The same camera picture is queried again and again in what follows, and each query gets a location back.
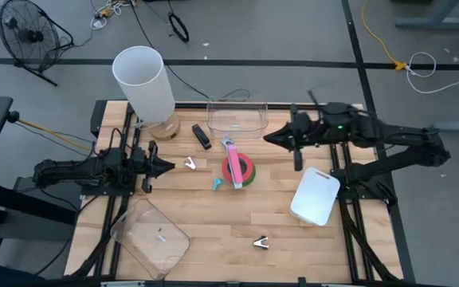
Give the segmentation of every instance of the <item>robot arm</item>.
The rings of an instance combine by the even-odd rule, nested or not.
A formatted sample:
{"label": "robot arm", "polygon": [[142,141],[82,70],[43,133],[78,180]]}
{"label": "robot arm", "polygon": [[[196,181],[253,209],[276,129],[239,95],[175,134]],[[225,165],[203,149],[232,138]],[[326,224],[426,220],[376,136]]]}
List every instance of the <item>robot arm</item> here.
{"label": "robot arm", "polygon": [[296,171],[302,170],[302,147],[347,141],[357,147],[374,147],[382,143],[408,148],[386,159],[364,165],[353,163],[343,171],[336,171],[335,177],[344,177],[346,184],[367,181],[373,175],[414,164],[438,167],[450,158],[436,129],[384,124],[374,113],[358,110],[349,104],[328,103],[317,105],[317,108],[322,116],[311,121],[308,114],[298,112],[292,104],[291,122],[281,130],[264,136],[265,141],[293,151]]}
{"label": "robot arm", "polygon": [[175,168],[174,163],[157,156],[157,144],[150,141],[148,156],[140,148],[127,158],[121,148],[110,148],[82,161],[57,162],[46,159],[34,169],[33,181],[38,187],[47,187],[63,180],[73,180],[80,185],[100,188],[133,190],[136,175],[145,175],[142,188],[151,192],[151,178]]}

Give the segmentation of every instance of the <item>gray floor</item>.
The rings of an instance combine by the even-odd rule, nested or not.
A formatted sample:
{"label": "gray floor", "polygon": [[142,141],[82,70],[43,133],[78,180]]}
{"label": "gray floor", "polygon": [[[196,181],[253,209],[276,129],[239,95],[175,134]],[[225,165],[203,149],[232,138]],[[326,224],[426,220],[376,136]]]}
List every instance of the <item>gray floor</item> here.
{"label": "gray floor", "polygon": [[[89,37],[88,0],[37,0],[36,3],[72,32],[77,44]],[[454,57],[459,60],[459,30],[396,29],[393,22],[397,16],[428,14],[440,3],[424,6],[369,0],[367,22],[398,60],[408,61],[412,53],[425,51],[438,62],[451,64]],[[380,44],[360,23],[362,4],[363,0],[350,0],[363,59],[388,63]],[[161,14],[167,13],[165,2],[151,5]],[[189,44],[168,37],[162,20],[145,5],[137,7],[155,48],[167,59],[355,61],[339,1],[186,0],[173,1],[173,6],[190,30]],[[454,15],[459,16],[459,6]],[[129,9],[124,8],[121,16],[109,20],[105,28],[93,33],[92,41],[72,49],[65,57],[111,59],[129,46],[147,44]],[[9,57],[1,41],[0,57]],[[245,66],[175,66],[173,69],[191,85],[215,96],[247,88],[252,93],[266,95],[269,101],[302,102],[308,101],[306,90],[314,88],[320,101],[364,103],[356,69]],[[0,96],[12,96],[13,109],[22,118],[53,130],[92,138],[88,125],[95,100],[124,96],[112,77],[110,65],[56,65],[45,74],[57,81],[59,87],[54,88],[22,69],[0,65]],[[425,96],[411,89],[404,72],[367,70],[367,75],[377,112],[386,122],[423,127],[434,121],[459,120],[459,86]],[[176,100],[203,100],[175,78],[170,80]],[[459,72],[448,71],[414,83],[422,89],[435,89],[457,80]],[[394,172],[393,177],[417,281],[459,286],[459,133],[444,133],[443,140],[453,156],[447,164],[439,168],[409,167]],[[12,187],[17,176],[30,176],[33,166],[44,158],[81,156],[7,124],[0,136],[0,184]],[[63,196],[76,198],[77,195]],[[58,231],[56,241],[12,239],[3,246],[0,265],[30,272],[40,269],[61,248],[64,238],[65,231]],[[44,276],[59,277],[65,261],[66,253]]]}

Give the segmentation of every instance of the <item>small clip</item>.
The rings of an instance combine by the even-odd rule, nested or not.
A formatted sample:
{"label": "small clip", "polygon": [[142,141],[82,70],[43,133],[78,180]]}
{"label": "small clip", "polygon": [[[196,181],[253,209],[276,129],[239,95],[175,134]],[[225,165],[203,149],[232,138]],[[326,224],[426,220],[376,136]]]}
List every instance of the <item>small clip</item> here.
{"label": "small clip", "polygon": [[221,184],[222,184],[222,179],[214,179],[214,185],[212,186],[212,191],[216,191]]}
{"label": "small clip", "polygon": [[191,156],[189,156],[184,162],[183,165],[186,167],[189,167],[191,170],[195,171],[196,170],[196,163],[192,159]]}
{"label": "small clip", "polygon": [[263,244],[263,241],[265,241],[265,240],[269,240],[269,238],[266,237],[266,236],[264,236],[264,235],[262,235],[262,236],[260,237],[260,239],[255,240],[253,244],[254,244],[256,247],[260,247],[260,248],[262,248],[263,250],[267,250],[267,249],[269,248],[269,246]]}

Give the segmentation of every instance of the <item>clear plastic container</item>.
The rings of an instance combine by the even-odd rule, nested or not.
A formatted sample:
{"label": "clear plastic container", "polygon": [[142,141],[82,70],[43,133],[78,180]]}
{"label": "clear plastic container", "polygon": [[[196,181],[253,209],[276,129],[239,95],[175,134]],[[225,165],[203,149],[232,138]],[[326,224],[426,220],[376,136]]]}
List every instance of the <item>clear plastic container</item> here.
{"label": "clear plastic container", "polygon": [[259,138],[269,125],[264,96],[209,100],[208,128],[213,137]]}
{"label": "clear plastic container", "polygon": [[189,237],[146,199],[118,219],[111,236],[155,280],[164,279],[190,245]]}

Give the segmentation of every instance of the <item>black fan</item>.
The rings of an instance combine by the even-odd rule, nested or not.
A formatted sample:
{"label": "black fan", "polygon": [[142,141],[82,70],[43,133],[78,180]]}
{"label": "black fan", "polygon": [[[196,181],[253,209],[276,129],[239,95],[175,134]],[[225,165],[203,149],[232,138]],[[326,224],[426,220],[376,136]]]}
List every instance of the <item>black fan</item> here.
{"label": "black fan", "polygon": [[[60,43],[55,27],[70,37],[68,43]],[[28,0],[6,0],[0,7],[0,36],[16,67],[57,86],[42,72],[60,60],[62,51],[74,46],[73,38],[44,10]]]}

